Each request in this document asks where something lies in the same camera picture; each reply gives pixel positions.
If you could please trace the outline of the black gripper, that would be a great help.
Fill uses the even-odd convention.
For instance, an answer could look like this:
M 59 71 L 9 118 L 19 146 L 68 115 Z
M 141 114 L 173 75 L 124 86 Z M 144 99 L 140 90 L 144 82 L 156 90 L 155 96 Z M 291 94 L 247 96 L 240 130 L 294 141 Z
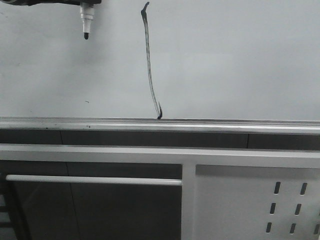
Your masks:
M 38 4 L 65 4 L 80 6 L 81 3 L 90 5 L 101 4 L 102 0 L 1 0 L 2 3 L 13 6 L 34 6 Z

